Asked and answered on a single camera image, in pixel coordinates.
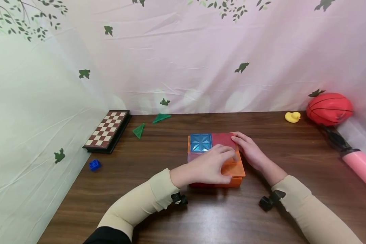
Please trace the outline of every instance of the left hand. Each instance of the left hand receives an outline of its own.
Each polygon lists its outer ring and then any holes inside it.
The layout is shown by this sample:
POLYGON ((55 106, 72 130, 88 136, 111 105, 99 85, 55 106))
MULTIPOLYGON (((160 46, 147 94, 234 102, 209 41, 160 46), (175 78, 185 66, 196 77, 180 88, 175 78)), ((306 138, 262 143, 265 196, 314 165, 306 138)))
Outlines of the left hand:
POLYGON ((222 175, 221 167, 226 160, 232 157, 236 157, 232 147, 217 144, 188 164, 183 164, 171 170, 171 180, 178 188, 196 182, 229 184, 232 176, 222 175))

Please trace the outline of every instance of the wooden table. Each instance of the wooden table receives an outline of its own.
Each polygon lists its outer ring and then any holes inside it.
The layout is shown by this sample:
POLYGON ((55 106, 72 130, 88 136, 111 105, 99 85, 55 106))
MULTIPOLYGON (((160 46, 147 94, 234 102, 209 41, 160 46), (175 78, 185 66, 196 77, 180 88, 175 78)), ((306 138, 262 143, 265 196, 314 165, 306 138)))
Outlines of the wooden table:
MULTIPOLYGON (((270 159, 297 177, 366 244, 366 185, 338 158, 303 114, 296 124, 283 112, 133 116, 113 154, 92 154, 102 167, 86 164, 39 240, 81 244, 118 198, 157 172, 184 164, 190 133, 241 131, 270 159), (132 129, 145 122, 142 138, 132 129)), ((133 243, 306 243, 284 209, 265 213, 258 201, 269 187, 246 163, 240 189, 184 188, 187 206, 170 206, 135 228, 133 243)))

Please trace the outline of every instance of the white backdrop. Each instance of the white backdrop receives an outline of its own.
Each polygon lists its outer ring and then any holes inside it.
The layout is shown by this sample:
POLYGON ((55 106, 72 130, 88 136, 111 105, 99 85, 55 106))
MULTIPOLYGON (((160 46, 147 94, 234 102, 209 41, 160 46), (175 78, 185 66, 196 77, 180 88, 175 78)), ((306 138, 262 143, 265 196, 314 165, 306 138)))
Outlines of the white backdrop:
POLYGON ((14 23, 0 21, 0 244, 37 241, 108 108, 135 115, 300 110, 320 88, 353 102, 355 116, 339 129, 366 152, 366 0, 60 2, 24 0, 28 16, 21 5, 9 11, 20 19, 46 13, 31 24, 49 29, 45 42, 37 31, 30 42, 8 34, 14 23), (67 158, 55 165, 60 147, 67 158))

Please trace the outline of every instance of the black sleeve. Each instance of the black sleeve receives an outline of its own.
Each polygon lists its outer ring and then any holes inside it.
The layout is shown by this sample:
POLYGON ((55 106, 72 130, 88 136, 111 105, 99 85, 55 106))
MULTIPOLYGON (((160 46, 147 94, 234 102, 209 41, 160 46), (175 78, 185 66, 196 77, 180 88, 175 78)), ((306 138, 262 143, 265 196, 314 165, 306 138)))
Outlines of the black sleeve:
POLYGON ((83 244, 130 244, 130 239, 118 229, 102 226, 97 228, 83 244))

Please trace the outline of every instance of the red basketball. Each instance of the red basketball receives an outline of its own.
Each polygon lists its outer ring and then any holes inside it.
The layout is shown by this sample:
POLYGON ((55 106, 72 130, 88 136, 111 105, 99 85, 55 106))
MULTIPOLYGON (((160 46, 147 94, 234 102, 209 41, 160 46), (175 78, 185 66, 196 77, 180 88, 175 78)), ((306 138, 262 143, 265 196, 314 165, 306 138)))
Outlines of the red basketball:
POLYGON ((317 124, 340 124, 353 113, 352 103, 339 93, 323 93, 307 105, 307 116, 317 124))

